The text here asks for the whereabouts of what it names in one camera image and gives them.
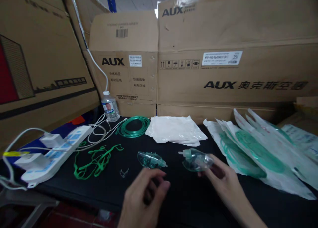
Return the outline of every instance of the power strip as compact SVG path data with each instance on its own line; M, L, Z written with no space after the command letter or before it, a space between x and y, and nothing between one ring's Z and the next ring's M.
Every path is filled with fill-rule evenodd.
M62 164L68 159L72 152L83 142L83 140L92 132L91 126L81 126L67 136L67 143L62 146L54 148L59 151L49 151L45 157L49 158L51 162L42 170L26 171L21 179L28 183L28 188L34 188L39 183L45 182L52 178L60 169Z

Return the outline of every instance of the power adapter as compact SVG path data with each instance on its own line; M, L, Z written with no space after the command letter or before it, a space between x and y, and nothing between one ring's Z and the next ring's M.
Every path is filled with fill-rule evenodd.
M59 134L45 133L44 136L40 138L40 141L47 148L60 147L64 144L64 139Z
M50 160L41 153L26 154L14 162L20 168L28 170L42 170L49 165Z

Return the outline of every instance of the barcode label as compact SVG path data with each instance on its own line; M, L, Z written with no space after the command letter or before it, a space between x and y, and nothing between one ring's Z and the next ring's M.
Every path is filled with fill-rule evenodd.
M116 37L118 38L128 37L128 29L116 29Z
M203 54L202 65L238 65L243 51L232 52L205 52Z
M142 58L141 56L128 55L130 67L142 67Z

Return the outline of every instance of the bottle label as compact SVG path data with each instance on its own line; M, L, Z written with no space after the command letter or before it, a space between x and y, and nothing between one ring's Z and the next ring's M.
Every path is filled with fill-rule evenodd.
M103 108L106 112L106 114L112 114L114 113L114 107L113 107L113 103L110 102L110 103L102 103L103 105Z

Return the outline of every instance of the black tablecloth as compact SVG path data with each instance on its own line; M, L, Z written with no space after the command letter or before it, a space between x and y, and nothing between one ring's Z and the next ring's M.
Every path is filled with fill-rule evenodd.
M133 121L128 129L137 130L139 121ZM211 135L204 125L200 129L208 139L200 141L198 150L212 153L226 162ZM57 174L50 180L39 184L35 189L46 194L61 198L85 202L100 209L120 211L124 192L142 169L137 159L138 151L155 152L160 155L168 167L162 170L167 173L166 179L171 182L171 188L163 203L160 221L172 223L173 227L236 227L237 223L225 208L213 186L206 178L199 178L196 173L187 171L183 165L183 157L178 154L188 146L171 142L156 143L153 138L143 135L138 138L124 138L115 133L94 149L107 145L110 149L121 144L123 151L113 150L106 169L99 177L88 180L77 180L74 175L73 153L61 166ZM83 166L91 161L91 155L86 151L78 156L77 164ZM129 172L122 178L119 171ZM260 180L249 176L238 175L247 198L256 212L268 227L318 227L317 200L306 200L296 195L280 192Z

